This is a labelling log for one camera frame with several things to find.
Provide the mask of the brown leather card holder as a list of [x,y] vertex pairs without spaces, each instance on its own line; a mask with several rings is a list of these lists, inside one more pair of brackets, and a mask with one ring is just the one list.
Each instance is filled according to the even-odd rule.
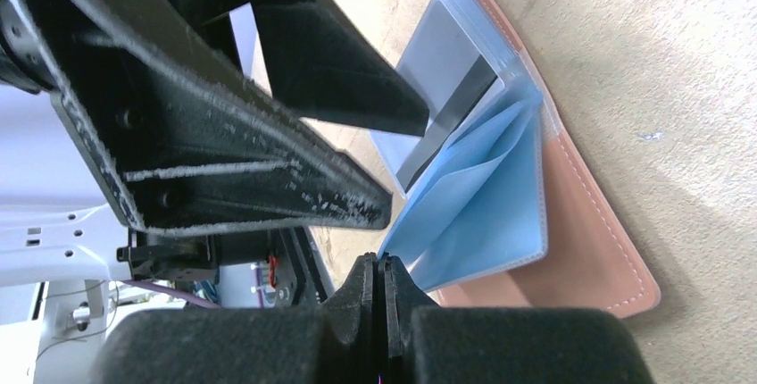
[[372,132],[406,201],[380,253],[445,306],[653,309],[655,278],[496,1],[430,0],[425,12],[433,2],[458,12],[495,81],[408,191],[396,173],[425,132]]

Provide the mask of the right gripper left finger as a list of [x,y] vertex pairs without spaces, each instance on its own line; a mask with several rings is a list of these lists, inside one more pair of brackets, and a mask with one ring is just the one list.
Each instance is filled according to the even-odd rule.
[[91,383],[376,383],[372,309],[377,258],[359,256],[320,305],[156,309],[112,331]]

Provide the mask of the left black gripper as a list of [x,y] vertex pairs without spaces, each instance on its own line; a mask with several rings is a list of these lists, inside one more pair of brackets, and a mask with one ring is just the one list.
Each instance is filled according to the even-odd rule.
[[116,250],[133,280],[216,281],[223,266],[267,261],[271,229],[390,222],[391,194],[168,0],[8,1],[29,34],[21,61],[118,220],[137,230]]

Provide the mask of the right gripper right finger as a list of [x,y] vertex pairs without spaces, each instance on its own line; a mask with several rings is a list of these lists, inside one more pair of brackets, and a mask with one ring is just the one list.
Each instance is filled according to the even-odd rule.
[[382,383],[651,383],[626,326],[586,308],[442,307],[399,258],[378,262]]

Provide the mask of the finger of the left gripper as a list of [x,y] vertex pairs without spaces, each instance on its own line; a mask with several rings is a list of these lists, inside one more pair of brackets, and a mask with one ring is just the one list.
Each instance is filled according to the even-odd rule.
[[419,136],[429,110],[334,0],[250,0],[274,98],[301,117]]

